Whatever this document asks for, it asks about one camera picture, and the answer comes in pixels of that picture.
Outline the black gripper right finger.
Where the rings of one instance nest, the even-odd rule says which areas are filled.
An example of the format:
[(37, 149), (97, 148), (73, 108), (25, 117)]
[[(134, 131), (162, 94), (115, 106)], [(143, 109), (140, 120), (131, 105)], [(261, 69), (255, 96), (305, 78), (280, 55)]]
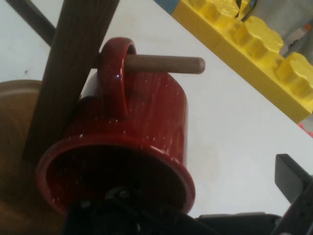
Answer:
[(313, 233), (313, 177), (288, 154), (277, 154), (274, 181), (290, 207), (274, 229), (276, 235)]

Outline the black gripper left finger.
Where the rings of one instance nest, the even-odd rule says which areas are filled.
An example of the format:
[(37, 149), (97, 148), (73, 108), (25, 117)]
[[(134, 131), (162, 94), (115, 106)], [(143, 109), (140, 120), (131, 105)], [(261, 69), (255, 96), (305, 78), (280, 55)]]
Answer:
[(199, 223), (165, 205), (148, 203), (139, 192), (120, 189), (102, 200), (72, 204), (65, 235), (201, 235)]

